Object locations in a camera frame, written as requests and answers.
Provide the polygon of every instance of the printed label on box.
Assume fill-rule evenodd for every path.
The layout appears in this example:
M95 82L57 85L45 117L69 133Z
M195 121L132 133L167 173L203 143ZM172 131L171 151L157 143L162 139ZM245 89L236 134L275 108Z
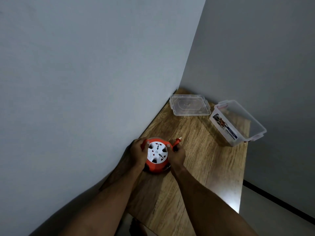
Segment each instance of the printed label on box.
M214 115L213 118L215 119L217 124L232 137L233 140L237 139L236 134L230 129L229 125L227 125L225 121L223 121L219 114Z

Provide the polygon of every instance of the plastic container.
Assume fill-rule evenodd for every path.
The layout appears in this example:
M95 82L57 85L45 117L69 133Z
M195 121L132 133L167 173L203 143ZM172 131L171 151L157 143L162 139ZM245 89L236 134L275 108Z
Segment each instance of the plastic container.
M202 95L173 94L169 103L176 116L207 116L211 114L210 105Z
M267 130L237 101L225 100L215 105L210 116L211 122L231 144L255 141Z

